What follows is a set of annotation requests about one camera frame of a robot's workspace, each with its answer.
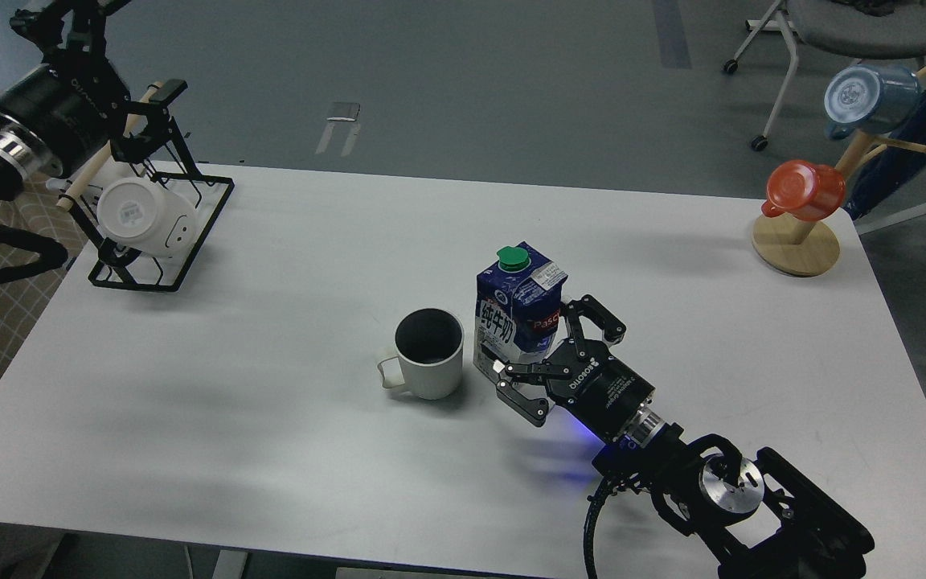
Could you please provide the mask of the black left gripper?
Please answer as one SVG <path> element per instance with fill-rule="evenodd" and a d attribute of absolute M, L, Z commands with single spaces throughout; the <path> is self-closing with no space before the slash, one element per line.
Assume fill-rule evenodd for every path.
<path fill-rule="evenodd" d="M 181 137 L 170 104 L 187 87 L 170 78 L 146 101 L 126 102 L 131 92 L 110 64 L 88 76 L 41 64 L 0 96 L 0 158 L 23 179 L 36 172 L 67 177 L 121 131 L 110 140 L 114 160 L 144 162 Z M 124 103 L 124 111 L 145 121 L 133 136 L 122 129 Z"/>

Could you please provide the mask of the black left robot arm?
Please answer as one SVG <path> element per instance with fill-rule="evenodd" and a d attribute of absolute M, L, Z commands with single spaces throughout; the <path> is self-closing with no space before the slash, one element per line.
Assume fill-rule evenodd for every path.
<path fill-rule="evenodd" d="M 131 96 L 105 54 L 108 16 L 121 1 L 33 2 L 10 26 L 42 52 L 42 61 L 0 96 L 0 200 L 18 197 L 37 173 L 68 177 L 109 146 L 115 160 L 143 162 L 172 143 L 188 168 L 191 153 L 170 103 L 186 88 L 166 81 L 145 101 Z M 62 267 L 55 239 L 0 224 L 0 285 Z"/>

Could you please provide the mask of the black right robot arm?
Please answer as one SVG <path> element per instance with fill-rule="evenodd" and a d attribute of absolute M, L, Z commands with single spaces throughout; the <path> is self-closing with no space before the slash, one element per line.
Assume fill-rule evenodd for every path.
<path fill-rule="evenodd" d="M 593 296 L 563 304 L 567 336 L 536 363 L 507 362 L 489 346 L 500 400 L 536 426 L 561 408 L 603 441 L 588 497 L 582 556 L 596 576 L 596 523 L 610 497 L 646 492 L 659 517 L 696 535 L 718 561 L 720 578 L 862 578 L 871 533 L 779 452 L 746 457 L 726 437 L 691 442 L 650 406 L 654 386 L 621 362 L 611 346 L 624 323 Z"/>

